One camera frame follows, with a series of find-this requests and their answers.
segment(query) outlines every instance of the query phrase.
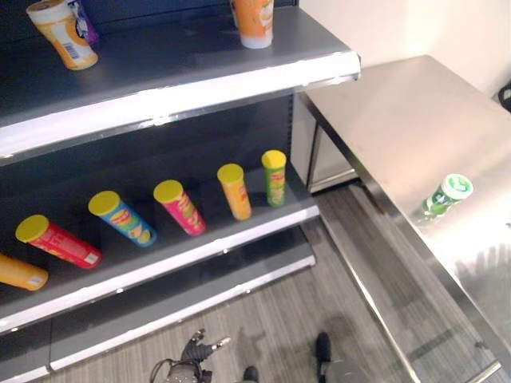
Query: green and white can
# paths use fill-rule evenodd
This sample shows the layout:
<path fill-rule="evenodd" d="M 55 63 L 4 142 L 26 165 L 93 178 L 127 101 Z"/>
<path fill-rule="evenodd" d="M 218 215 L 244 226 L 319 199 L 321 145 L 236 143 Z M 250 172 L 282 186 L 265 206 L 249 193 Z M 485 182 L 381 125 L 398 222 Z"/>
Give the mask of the green and white can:
<path fill-rule="evenodd" d="M 266 179 L 266 196 L 270 206 L 284 205 L 286 200 L 286 161 L 280 150 L 268 150 L 261 157 Z"/>
<path fill-rule="evenodd" d="M 461 174 L 449 174 L 436 192 L 422 203 L 425 215 L 444 215 L 451 206 L 473 193 L 472 182 Z"/>

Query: purple package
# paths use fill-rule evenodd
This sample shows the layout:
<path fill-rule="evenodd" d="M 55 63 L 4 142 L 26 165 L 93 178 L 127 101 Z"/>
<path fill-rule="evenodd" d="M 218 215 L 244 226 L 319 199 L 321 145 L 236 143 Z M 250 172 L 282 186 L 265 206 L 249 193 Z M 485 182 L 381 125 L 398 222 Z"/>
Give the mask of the purple package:
<path fill-rule="evenodd" d="M 71 8 L 77 18 L 78 36 L 87 40 L 90 45 L 96 44 L 99 41 L 99 36 L 87 17 L 83 4 L 81 4 L 81 0 L 67 0 L 67 5 Z"/>

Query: gray floor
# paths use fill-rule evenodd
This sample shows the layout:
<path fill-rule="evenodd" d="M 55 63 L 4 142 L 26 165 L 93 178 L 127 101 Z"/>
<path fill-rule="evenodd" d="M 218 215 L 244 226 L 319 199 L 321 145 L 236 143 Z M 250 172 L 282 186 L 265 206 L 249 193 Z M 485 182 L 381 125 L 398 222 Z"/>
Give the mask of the gray floor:
<path fill-rule="evenodd" d="M 474 346 L 479 338 L 454 302 L 361 188 L 339 188 L 317 200 L 343 255 L 356 265 L 422 381 L 463 382 L 493 360 Z M 216 382 L 238 380 L 247 365 L 259 367 L 261 382 L 314 382 L 311 347 L 321 330 L 330 333 L 334 356 L 359 363 L 371 381 L 409 381 L 323 225 L 316 220 L 304 230 L 318 257 L 316 267 L 40 382 L 146 382 L 158 360 L 178 357 L 186 339 L 202 327 L 209 341 L 233 338 L 205 364 Z M 501 374 L 490 381 L 507 380 Z"/>

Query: gray shelf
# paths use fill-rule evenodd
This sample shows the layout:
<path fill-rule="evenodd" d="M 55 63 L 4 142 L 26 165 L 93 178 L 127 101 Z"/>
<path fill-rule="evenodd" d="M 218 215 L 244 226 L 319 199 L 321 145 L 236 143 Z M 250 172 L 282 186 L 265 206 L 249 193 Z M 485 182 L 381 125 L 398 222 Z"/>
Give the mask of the gray shelf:
<path fill-rule="evenodd" d="M 24 383 L 44 377 L 50 362 L 50 321 L 0 337 L 0 382 Z"/>
<path fill-rule="evenodd" d="M 275 9 L 274 32 L 271 47 L 245 49 L 228 17 L 122 30 L 103 36 L 99 62 L 78 72 L 46 41 L 3 46 L 0 165 L 358 76 L 357 54 L 299 7 Z"/>
<path fill-rule="evenodd" d="M 315 264 L 294 227 L 52 319 L 60 369 Z"/>
<path fill-rule="evenodd" d="M 133 165 L 129 164 L 124 168 L 80 176 L 2 199 L 0 203 L 5 219 L 0 226 L 0 238 L 12 237 L 22 217 L 40 211 L 101 248 L 104 258 L 94 269 L 83 270 L 15 240 L 8 246 L 4 243 L 2 247 L 12 250 L 9 254 L 16 254 L 17 258 L 47 269 L 50 280 L 43 289 L 34 293 L 7 285 L 0 286 L 0 332 L 5 333 L 14 327 L 114 294 L 117 289 L 125 289 L 204 261 L 224 250 L 293 227 L 319 214 L 315 201 L 291 166 L 287 168 L 286 203 L 278 208 L 269 207 L 264 192 L 263 169 L 259 168 L 245 175 L 253 216 L 242 222 L 232 218 L 218 180 L 187 189 L 208 225 L 204 234 L 190 237 L 151 196 L 153 186 L 158 180 L 164 180 L 162 175 L 168 177 L 167 171 L 160 165 L 159 159 L 155 164 L 150 162 L 142 175 L 143 179 L 138 180 L 134 176 L 130 178 L 134 171 Z M 137 247 L 86 210 L 88 198 L 105 188 L 104 180 L 109 180 L 113 185 L 122 185 L 122 179 L 131 187 L 123 189 L 120 186 L 120 189 L 116 189 L 120 190 L 123 198 L 128 190 L 133 189 L 131 183 L 137 186 L 137 190 L 143 190 L 143 195 L 147 195 L 145 200 L 127 199 L 126 202 L 156 228 L 158 240 L 149 248 Z M 74 210 L 73 214 L 70 215 L 69 210 Z"/>

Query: metal table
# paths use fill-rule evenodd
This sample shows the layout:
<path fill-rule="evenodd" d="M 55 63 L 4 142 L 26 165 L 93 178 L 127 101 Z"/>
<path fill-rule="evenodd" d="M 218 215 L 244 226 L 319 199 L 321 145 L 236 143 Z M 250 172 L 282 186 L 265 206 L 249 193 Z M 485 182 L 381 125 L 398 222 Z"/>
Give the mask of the metal table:
<path fill-rule="evenodd" d="M 481 376 L 511 375 L 511 115 L 427 56 L 301 97 L 492 350 Z M 423 222 L 418 208 L 449 173 L 474 194 Z"/>

